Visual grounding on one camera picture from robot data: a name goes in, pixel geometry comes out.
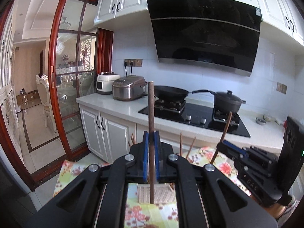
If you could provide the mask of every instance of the range hood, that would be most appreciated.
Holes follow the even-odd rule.
[[[159,62],[250,76],[260,9],[234,0],[148,0]]]

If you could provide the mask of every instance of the metal bolt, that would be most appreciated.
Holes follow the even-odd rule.
[[[214,165],[213,164],[206,164],[205,169],[206,169],[206,171],[214,171]]]
[[[97,164],[91,164],[91,165],[89,165],[89,171],[91,171],[91,172],[97,171],[98,168],[99,168],[99,166]]]
[[[169,160],[176,161],[178,159],[178,156],[176,154],[170,154],[168,158]]]
[[[132,161],[134,159],[134,155],[132,155],[132,154],[127,154],[126,156],[125,156],[125,160],[126,161]]]

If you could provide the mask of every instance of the floral tablecloth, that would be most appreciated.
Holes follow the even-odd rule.
[[[210,147],[202,147],[192,150],[189,155],[189,162],[195,165],[203,166],[210,163],[215,149]],[[218,153],[214,165],[228,178],[231,179],[240,189],[247,195],[251,193],[237,179],[237,171],[227,162],[224,154]],[[65,160],[60,170],[59,178],[54,190],[54,196],[57,195],[66,185],[76,178],[89,164],[78,164]],[[125,228],[175,228],[178,227],[178,213],[176,203],[163,204],[139,204],[137,196],[137,185],[129,184],[126,213]]]

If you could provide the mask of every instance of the backsplash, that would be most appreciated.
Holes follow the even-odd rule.
[[[114,32],[112,71],[124,76],[124,59],[143,59],[142,67],[132,74],[143,76],[155,85],[179,87],[188,91],[210,89],[231,90],[247,101],[243,109],[270,113],[286,118],[293,98],[295,57],[274,43],[260,38],[256,60],[250,77],[193,65],[159,63],[151,22]],[[276,91],[277,82],[287,85],[287,93]],[[207,93],[190,94],[190,98],[213,102]]]
[[[290,115],[298,120],[304,119],[304,55],[295,57],[295,83]]]

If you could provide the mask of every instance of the white countertop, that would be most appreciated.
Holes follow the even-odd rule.
[[[201,100],[186,99],[186,101],[188,103],[213,107],[212,103]],[[148,106],[148,97],[125,102],[114,100],[112,95],[94,93],[77,98],[76,102],[106,114],[148,126],[148,116],[138,113],[139,110]],[[285,129],[283,126],[279,126],[275,122],[268,122],[264,126],[258,125],[255,122],[257,114],[249,111],[240,110],[238,114],[251,138],[226,134],[226,140],[239,147],[257,146],[272,153],[280,153],[284,143],[283,134]],[[190,138],[194,138],[195,136],[198,140],[206,141],[215,145],[218,143],[222,135],[222,132],[199,128],[157,117],[154,119],[154,128],[156,130],[166,131],[177,135],[182,132],[184,136]]]

